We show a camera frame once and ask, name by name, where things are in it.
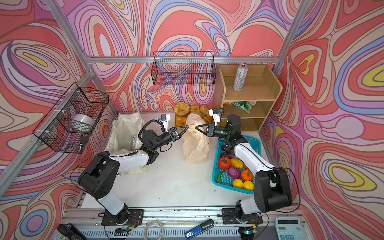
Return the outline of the white canvas tote bag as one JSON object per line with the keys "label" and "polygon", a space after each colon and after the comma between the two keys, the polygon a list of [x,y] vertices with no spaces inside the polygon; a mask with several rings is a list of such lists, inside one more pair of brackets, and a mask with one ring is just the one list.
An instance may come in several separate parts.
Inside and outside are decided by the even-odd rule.
{"label": "white canvas tote bag", "polygon": [[118,118],[113,121],[110,137],[106,147],[106,151],[113,156],[132,153],[131,136],[137,135],[138,150],[142,143],[138,138],[138,133],[144,126],[144,120],[139,112],[133,114],[119,114]]}

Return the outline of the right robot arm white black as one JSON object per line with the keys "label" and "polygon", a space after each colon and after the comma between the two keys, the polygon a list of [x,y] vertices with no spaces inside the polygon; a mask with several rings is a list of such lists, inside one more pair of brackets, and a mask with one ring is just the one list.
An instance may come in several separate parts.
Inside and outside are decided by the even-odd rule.
{"label": "right robot arm white black", "polygon": [[241,118],[229,115],[225,127],[216,124],[196,126],[207,137],[224,141],[224,152],[233,153],[254,175],[254,195],[240,200],[234,208],[236,219],[248,223],[260,213],[278,211],[293,204],[289,176],[284,168],[273,166],[264,160],[241,134]]}

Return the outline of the translucent beige plastic bag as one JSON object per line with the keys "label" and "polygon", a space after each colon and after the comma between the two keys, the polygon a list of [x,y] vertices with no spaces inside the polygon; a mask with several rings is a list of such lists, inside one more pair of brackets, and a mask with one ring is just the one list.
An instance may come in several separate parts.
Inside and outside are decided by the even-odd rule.
{"label": "translucent beige plastic bag", "polygon": [[196,129],[196,126],[205,124],[205,120],[197,114],[189,114],[187,117],[186,125],[189,129],[182,136],[184,140],[182,147],[185,160],[190,164],[202,164],[207,161],[210,140]]}

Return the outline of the white energy drink can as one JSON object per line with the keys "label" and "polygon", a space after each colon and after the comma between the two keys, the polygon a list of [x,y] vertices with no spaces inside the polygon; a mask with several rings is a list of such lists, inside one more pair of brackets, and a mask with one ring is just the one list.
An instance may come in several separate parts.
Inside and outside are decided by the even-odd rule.
{"label": "white energy drink can", "polygon": [[137,135],[131,136],[131,150],[134,151],[137,148]]}

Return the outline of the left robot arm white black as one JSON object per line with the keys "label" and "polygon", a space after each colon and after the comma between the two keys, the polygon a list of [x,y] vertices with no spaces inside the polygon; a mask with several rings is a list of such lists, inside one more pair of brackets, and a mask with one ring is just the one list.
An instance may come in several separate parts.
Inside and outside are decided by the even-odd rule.
{"label": "left robot arm white black", "polygon": [[159,156],[158,150],[178,141],[189,129],[188,126],[173,127],[167,131],[164,125],[151,120],[138,133],[142,142],[139,149],[125,155],[99,153],[78,178],[78,184],[105,209],[105,216],[116,225],[124,225],[130,218],[130,212],[113,190],[117,175],[134,167],[152,164]]}

